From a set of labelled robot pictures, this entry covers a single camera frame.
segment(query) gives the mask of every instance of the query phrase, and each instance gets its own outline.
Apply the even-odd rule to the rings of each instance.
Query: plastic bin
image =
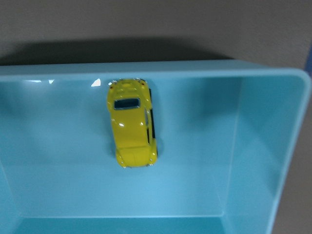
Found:
[[[159,159],[123,169],[107,83],[136,77]],[[238,60],[0,67],[0,233],[269,234],[310,90]]]

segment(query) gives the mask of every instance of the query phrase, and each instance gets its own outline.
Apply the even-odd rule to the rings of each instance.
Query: yellow car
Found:
[[[111,114],[120,166],[140,167],[157,161],[151,90],[142,79],[111,82],[107,108]]]

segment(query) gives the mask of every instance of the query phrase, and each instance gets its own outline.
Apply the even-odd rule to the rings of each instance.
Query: yellow toy car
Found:
[[[151,90],[142,79],[109,83],[107,108],[111,114],[120,166],[140,167],[157,161]]]

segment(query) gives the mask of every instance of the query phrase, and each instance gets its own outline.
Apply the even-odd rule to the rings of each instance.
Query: car rear window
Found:
[[[139,107],[140,107],[140,99],[138,98],[116,100],[114,104],[115,110],[134,109]]]

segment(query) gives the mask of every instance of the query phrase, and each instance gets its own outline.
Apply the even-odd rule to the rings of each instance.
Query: gray floor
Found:
[[[304,68],[312,42],[311,1],[0,3],[1,65],[234,58]],[[311,136],[310,103],[274,234],[311,233]]]

